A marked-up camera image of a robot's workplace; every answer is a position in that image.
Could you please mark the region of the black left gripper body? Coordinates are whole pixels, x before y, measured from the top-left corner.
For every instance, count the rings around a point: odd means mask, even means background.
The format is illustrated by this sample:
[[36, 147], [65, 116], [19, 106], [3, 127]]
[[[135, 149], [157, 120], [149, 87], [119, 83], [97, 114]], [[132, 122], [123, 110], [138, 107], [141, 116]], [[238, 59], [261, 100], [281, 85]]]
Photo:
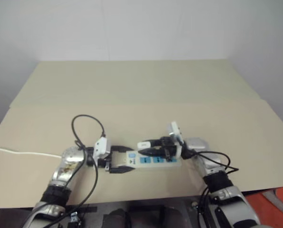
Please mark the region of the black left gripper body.
[[112, 171], [113, 170], [112, 156], [114, 151], [116, 151], [116, 146], [112, 145], [109, 154], [99, 155], [99, 158], [97, 160], [97, 167], [104, 168], [105, 171]]

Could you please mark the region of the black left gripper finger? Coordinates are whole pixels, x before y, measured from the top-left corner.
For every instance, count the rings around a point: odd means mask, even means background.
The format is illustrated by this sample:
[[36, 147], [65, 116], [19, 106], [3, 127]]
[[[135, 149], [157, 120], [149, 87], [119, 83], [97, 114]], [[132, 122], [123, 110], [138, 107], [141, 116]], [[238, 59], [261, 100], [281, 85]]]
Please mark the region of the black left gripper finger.
[[118, 166], [118, 167], [111, 167], [109, 169], [110, 174], [123, 174], [126, 172], [133, 171], [135, 168], [129, 166]]
[[120, 145], [112, 145], [111, 146], [112, 152], [119, 152], [119, 153], [126, 153], [127, 151], [133, 151], [132, 148]]

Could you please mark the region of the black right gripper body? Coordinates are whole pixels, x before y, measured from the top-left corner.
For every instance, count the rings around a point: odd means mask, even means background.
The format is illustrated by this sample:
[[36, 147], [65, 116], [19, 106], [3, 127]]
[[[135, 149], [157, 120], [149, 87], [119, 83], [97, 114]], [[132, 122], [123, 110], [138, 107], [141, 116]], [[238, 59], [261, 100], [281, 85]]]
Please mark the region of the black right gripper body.
[[161, 137], [161, 148], [164, 150], [164, 158], [171, 162], [173, 158], [180, 157], [180, 144], [171, 136]]

